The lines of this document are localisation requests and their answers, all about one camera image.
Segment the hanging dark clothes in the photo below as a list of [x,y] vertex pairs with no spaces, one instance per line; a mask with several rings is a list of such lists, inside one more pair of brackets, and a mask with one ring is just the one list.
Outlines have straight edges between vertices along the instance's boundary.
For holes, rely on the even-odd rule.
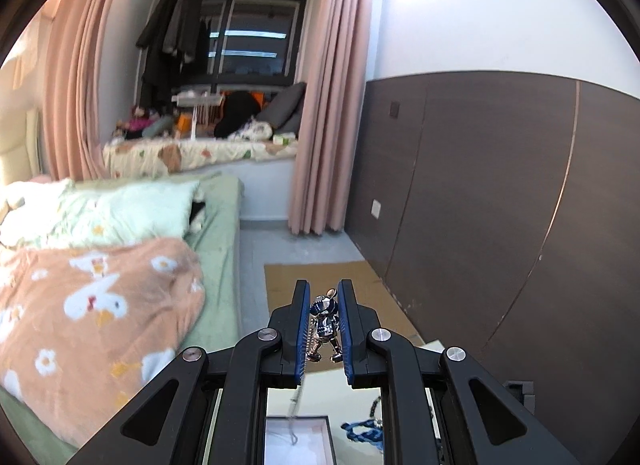
[[145,51],[139,105],[165,112],[183,64],[194,61],[202,0],[160,0],[137,39]]

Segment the white wall socket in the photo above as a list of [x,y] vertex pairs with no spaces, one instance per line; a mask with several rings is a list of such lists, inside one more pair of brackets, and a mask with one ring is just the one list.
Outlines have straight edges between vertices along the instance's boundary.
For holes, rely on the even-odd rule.
[[381,203],[377,199],[373,199],[371,205],[371,214],[373,217],[375,217],[375,219],[378,219],[380,217],[381,209]]

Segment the pink curtain right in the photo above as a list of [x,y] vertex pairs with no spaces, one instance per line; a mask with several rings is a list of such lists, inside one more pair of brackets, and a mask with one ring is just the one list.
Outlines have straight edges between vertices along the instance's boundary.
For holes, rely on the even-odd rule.
[[372,0],[321,0],[288,211],[294,234],[344,228],[371,12]]

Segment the dark window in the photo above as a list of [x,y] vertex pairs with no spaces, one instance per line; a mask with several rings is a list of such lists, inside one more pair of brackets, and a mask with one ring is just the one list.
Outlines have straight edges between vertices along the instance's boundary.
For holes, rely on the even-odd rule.
[[200,45],[188,84],[293,84],[307,0],[202,0]]

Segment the black jewelry box white interior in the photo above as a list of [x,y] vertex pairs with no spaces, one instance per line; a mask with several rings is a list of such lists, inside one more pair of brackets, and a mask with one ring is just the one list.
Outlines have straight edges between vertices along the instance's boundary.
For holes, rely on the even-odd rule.
[[336,464],[329,418],[268,416],[264,464]]

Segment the grey pillow on window seat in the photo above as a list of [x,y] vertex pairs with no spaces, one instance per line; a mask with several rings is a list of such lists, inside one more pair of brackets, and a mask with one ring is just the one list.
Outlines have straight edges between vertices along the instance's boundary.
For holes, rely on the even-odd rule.
[[282,128],[302,109],[306,87],[306,82],[301,81],[279,91],[255,119],[266,122],[273,131]]

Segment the floral window seat cushion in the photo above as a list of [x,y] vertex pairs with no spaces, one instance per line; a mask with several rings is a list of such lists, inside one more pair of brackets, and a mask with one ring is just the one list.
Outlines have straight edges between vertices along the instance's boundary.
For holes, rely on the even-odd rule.
[[103,147],[103,162],[112,178],[158,178],[229,162],[270,162],[292,158],[298,141],[277,136],[276,141],[174,140],[122,141]]

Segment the pink curtain left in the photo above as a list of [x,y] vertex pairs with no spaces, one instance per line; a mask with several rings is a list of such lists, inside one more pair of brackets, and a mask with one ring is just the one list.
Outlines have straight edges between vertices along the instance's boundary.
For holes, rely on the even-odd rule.
[[43,88],[43,140],[55,180],[106,176],[98,89],[113,0],[60,0],[52,21]]

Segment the orange floral fleece blanket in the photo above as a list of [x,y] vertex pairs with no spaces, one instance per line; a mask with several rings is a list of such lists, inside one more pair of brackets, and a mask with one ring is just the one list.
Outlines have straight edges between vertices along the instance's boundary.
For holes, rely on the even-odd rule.
[[205,303],[178,239],[1,260],[1,385],[80,447],[175,358]]

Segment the green bed mattress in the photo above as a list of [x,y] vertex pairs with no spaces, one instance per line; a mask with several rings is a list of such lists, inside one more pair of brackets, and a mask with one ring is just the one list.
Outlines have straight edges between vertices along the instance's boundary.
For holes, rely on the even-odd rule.
[[242,185],[96,180],[1,247],[1,412],[29,462],[63,464],[185,347],[240,336]]

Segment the light green floral pillow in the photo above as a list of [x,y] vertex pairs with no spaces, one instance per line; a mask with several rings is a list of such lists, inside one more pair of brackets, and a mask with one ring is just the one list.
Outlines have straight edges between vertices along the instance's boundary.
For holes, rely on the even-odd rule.
[[79,188],[70,179],[22,182],[6,191],[1,217],[7,248],[130,245],[181,239],[190,228],[198,181],[137,181],[116,188]]

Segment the dark wall switch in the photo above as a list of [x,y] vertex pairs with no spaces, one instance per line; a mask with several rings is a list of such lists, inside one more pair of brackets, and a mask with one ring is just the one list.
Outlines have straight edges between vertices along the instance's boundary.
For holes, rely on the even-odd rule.
[[397,101],[390,102],[390,117],[397,119],[399,117],[400,103]]

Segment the pink curtain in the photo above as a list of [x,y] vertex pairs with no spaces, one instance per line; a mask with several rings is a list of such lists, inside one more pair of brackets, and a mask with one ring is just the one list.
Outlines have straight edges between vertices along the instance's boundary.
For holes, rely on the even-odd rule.
[[60,0],[52,21],[43,88],[43,140],[55,180],[106,176],[98,89],[113,0]]
[[294,234],[344,228],[371,12],[372,0],[321,0],[288,211]]

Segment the small white folding table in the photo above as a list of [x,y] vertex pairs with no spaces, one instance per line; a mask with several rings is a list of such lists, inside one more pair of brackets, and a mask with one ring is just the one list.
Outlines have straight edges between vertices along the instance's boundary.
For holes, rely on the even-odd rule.
[[224,97],[219,93],[181,92],[171,98],[179,111],[178,129],[181,136],[190,140],[210,136],[222,117]]

